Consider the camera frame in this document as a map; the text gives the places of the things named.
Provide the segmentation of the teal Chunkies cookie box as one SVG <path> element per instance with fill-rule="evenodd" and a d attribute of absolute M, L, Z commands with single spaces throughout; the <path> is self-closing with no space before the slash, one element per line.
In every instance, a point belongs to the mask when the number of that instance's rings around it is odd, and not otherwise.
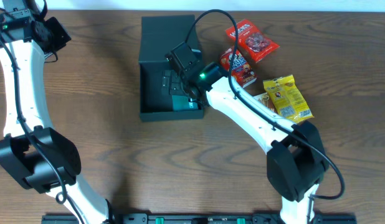
<path fill-rule="evenodd" d="M 197 103 L 189 101 L 186 96 L 172 95 L 172 104 L 174 111 L 198 110 Z"/>

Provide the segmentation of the red Hello Panda box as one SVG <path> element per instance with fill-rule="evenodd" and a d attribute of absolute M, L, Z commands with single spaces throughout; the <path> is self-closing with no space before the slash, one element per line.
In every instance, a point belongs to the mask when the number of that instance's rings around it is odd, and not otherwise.
<path fill-rule="evenodd" d="M 229 71 L 229 68 L 231 66 L 233 50 L 233 47 L 227 49 L 220 56 L 219 59 L 221 66 L 227 71 Z M 234 61 L 232 64 L 232 76 L 236 79 L 237 83 L 242 88 L 249 86 L 257 79 L 257 75 L 252 70 L 252 67 L 249 65 L 248 61 L 238 50 L 236 50 Z"/>

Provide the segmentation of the black storage box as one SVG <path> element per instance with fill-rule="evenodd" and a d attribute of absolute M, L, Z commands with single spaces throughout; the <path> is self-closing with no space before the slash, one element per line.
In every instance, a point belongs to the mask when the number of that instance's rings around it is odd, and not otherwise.
<path fill-rule="evenodd" d="M 151 16 L 141 19 L 140 119 L 142 121 L 169 121 L 201 119 L 198 110 L 174 111 L 172 98 L 161 94 L 161 73 L 171 68 L 165 55 L 185 40 L 195 17 L 190 15 Z"/>

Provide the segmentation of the brown Pocky box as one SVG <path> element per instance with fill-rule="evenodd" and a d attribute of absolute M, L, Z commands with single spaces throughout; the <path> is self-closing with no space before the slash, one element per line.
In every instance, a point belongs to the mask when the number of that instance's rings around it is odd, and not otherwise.
<path fill-rule="evenodd" d="M 277 110 L 269 97 L 267 93 L 262 93 L 259 95 L 254 96 L 256 100 L 258 100 L 260 103 L 262 103 L 264 106 L 266 106 L 270 111 L 274 112 L 277 114 Z"/>

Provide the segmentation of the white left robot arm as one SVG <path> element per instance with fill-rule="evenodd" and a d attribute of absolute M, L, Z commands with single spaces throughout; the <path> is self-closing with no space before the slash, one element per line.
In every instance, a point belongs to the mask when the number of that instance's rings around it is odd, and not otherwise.
<path fill-rule="evenodd" d="M 68 208 L 77 223 L 115 223 L 108 200 L 84 179 L 75 144 L 57 132 L 47 107 L 44 66 L 70 36 L 35 1 L 5 0 L 0 9 L 0 63 L 6 121 L 0 166 L 23 188 Z"/>

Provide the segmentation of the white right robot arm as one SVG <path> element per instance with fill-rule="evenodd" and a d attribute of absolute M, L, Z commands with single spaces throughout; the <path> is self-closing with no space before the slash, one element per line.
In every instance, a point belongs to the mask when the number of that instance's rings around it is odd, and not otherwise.
<path fill-rule="evenodd" d="M 331 165 L 316 127 L 297 124 L 270 111 L 243 90 L 216 63 L 168 68 L 162 85 L 191 100 L 205 101 L 239 125 L 267 156 L 267 178 L 282 197 L 284 223 L 311 223 L 315 219 L 316 191 Z"/>

